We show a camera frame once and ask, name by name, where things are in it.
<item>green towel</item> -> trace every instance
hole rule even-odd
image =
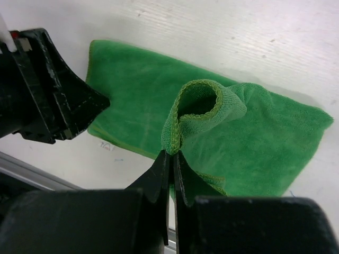
[[[87,83],[111,101],[90,134],[153,159],[181,149],[233,196],[283,194],[333,121],[260,85],[113,41],[91,43]]]

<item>white table surface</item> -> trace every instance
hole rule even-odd
[[[93,39],[115,39],[318,105],[339,119],[337,0],[1,0],[9,29],[44,27],[82,79]],[[0,139],[0,151],[84,188],[124,188],[152,160],[87,133],[54,145]],[[339,235],[339,123],[286,195],[313,198]],[[171,206],[170,225],[174,227]]]

